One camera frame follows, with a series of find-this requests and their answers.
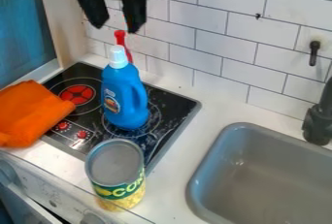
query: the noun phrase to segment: metal can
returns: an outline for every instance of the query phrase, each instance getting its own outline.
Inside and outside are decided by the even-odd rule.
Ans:
[[[85,172],[106,210],[133,208],[145,195],[144,155],[130,141],[113,139],[94,147],[86,157]]]

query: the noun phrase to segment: white countertop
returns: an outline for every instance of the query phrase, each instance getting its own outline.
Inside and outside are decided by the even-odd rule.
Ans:
[[[100,67],[107,64],[105,58],[97,55],[87,55],[83,61]],[[157,224],[206,223],[188,208],[184,192],[197,166],[225,126],[235,122],[250,122],[302,139],[302,122],[297,119],[234,102],[225,96],[216,96],[215,93],[207,95],[197,92],[191,87],[182,87],[178,82],[147,72],[141,72],[141,78],[144,82],[202,103],[201,111],[147,178],[147,194],[144,200],[132,209],[133,212]],[[82,189],[93,192],[84,172],[83,161],[43,141],[37,141],[26,149],[7,150]]]

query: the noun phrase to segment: sink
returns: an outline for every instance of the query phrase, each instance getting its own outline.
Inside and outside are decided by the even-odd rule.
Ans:
[[[331,224],[332,152],[235,123],[203,159],[186,200],[209,223]]]

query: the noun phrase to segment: black faucet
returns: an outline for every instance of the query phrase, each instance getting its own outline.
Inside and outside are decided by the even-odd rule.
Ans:
[[[327,145],[332,139],[332,78],[324,87],[318,104],[308,109],[303,126],[307,142]]]

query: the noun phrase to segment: black stovetop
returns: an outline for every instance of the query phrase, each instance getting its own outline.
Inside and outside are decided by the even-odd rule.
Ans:
[[[77,105],[74,112],[46,133],[44,140],[82,160],[103,141],[130,140],[144,152],[149,173],[200,105],[145,84],[149,95],[148,122],[137,130],[121,130],[104,117],[100,103],[101,72],[99,68],[77,63],[44,83],[51,92]]]

